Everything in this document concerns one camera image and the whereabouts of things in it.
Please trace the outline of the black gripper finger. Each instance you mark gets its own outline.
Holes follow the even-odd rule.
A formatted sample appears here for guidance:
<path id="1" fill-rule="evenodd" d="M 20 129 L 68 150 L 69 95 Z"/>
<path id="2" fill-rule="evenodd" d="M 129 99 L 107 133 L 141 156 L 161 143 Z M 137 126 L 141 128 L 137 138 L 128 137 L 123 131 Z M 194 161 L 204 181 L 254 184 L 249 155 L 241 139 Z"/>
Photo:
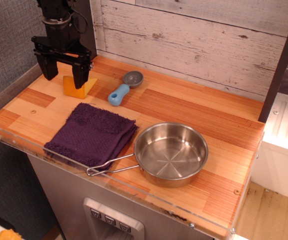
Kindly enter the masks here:
<path id="1" fill-rule="evenodd" d="M 74 85 L 76 89 L 80 89 L 88 81 L 89 71 L 90 65 L 86 61 L 75 63 L 72 66 Z"/>
<path id="2" fill-rule="evenodd" d="M 51 81 L 58 74 L 57 61 L 48 56 L 36 54 L 38 64 L 44 77 Z"/>

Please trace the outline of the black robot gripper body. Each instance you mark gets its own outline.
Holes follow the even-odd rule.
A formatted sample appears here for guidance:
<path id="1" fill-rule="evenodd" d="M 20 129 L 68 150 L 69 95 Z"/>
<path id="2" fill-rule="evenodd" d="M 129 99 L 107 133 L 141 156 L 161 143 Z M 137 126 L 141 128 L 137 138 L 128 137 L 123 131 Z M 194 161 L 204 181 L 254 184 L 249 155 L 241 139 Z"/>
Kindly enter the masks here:
<path id="1" fill-rule="evenodd" d="M 80 33 L 73 24 L 46 24 L 46 36 L 33 36 L 34 53 L 73 66 L 88 62 L 93 68 L 91 52 L 80 43 Z"/>

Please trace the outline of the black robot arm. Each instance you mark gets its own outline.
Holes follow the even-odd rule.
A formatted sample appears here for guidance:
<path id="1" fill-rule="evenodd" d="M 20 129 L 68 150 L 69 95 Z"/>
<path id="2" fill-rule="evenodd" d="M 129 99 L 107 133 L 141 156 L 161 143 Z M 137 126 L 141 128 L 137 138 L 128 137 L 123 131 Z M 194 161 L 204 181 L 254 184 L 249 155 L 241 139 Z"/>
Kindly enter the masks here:
<path id="1" fill-rule="evenodd" d="M 76 89 L 87 81 L 97 55 L 96 42 L 87 0 L 40 0 L 46 36 L 34 36 L 34 53 L 44 77 L 58 74 L 57 63 L 72 66 Z"/>

